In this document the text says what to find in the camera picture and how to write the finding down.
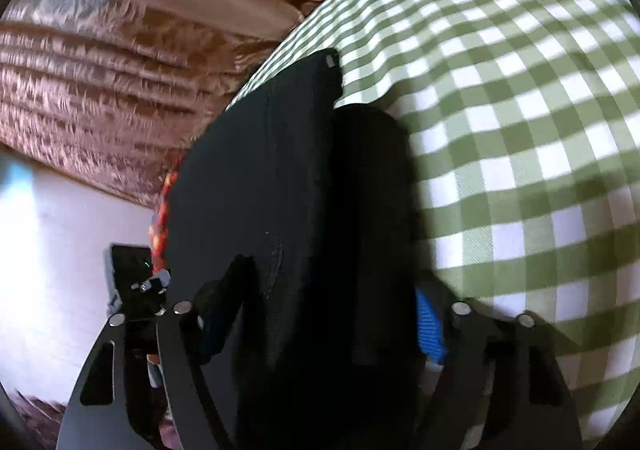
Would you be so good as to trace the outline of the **black pants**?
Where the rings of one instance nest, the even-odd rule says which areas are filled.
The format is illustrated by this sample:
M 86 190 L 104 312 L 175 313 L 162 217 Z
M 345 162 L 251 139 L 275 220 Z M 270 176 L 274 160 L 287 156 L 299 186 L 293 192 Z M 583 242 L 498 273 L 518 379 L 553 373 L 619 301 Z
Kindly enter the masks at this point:
M 224 111 L 168 193 L 171 288 L 218 449 L 407 449 L 420 352 L 404 132 L 332 48 Z

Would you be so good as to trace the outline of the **multicoloured checkered pillow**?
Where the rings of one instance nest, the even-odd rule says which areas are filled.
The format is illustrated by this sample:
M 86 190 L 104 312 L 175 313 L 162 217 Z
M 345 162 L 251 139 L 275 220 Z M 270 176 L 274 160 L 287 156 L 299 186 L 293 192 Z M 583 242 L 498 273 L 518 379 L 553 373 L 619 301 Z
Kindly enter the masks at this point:
M 171 188 L 175 186 L 175 182 L 177 181 L 180 164 L 181 162 L 178 162 L 164 179 L 163 188 L 160 191 L 160 201 L 157 203 L 152 224 L 149 228 L 151 264 L 154 274 L 168 268 L 165 256 L 168 239 L 168 197 Z

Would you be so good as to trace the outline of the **brown floral curtain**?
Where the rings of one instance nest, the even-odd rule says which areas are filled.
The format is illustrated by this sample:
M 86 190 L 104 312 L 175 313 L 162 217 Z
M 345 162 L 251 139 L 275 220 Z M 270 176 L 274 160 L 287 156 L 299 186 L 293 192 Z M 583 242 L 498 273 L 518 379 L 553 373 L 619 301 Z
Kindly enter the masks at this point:
M 1 144 L 152 207 L 166 175 L 325 0 L 9 0 Z

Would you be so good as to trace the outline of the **green white checkered bedsheet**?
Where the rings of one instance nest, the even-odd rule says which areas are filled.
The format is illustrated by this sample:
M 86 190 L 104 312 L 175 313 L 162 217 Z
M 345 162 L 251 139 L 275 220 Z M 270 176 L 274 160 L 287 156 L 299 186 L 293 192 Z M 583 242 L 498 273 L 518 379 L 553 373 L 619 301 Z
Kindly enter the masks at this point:
M 344 104 L 407 130 L 424 264 L 531 311 L 582 440 L 639 384 L 639 17 L 629 0 L 326 0 L 247 82 L 333 47 Z

